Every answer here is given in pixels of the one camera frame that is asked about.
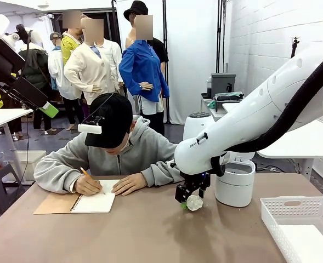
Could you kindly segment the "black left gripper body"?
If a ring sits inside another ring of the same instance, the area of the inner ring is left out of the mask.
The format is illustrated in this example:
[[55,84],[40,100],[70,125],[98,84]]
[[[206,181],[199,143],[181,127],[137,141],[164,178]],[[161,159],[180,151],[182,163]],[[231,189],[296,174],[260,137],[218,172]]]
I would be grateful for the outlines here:
[[0,41],[0,82],[15,82],[25,60],[5,41]]

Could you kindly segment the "person's left hand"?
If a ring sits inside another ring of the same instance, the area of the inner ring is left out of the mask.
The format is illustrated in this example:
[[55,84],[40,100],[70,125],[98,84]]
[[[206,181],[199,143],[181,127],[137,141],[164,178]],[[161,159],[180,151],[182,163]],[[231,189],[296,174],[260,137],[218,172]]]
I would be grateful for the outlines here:
[[115,195],[127,196],[134,191],[147,187],[147,181],[142,173],[136,173],[118,181],[112,188]]

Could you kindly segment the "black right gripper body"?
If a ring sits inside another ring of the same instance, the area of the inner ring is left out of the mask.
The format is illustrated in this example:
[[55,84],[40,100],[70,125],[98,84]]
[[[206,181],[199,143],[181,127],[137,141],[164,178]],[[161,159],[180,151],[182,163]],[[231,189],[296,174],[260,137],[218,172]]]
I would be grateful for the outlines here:
[[208,172],[194,175],[180,172],[180,175],[184,178],[184,183],[180,184],[179,188],[184,192],[194,192],[198,189],[205,192],[211,184],[211,175]]

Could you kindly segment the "person's right hand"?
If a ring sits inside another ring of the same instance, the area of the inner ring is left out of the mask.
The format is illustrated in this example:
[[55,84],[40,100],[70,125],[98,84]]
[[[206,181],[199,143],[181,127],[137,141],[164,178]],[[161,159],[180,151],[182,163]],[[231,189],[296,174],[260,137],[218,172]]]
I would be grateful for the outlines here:
[[89,176],[81,175],[74,183],[73,189],[84,196],[92,196],[102,191],[103,187],[99,181]]

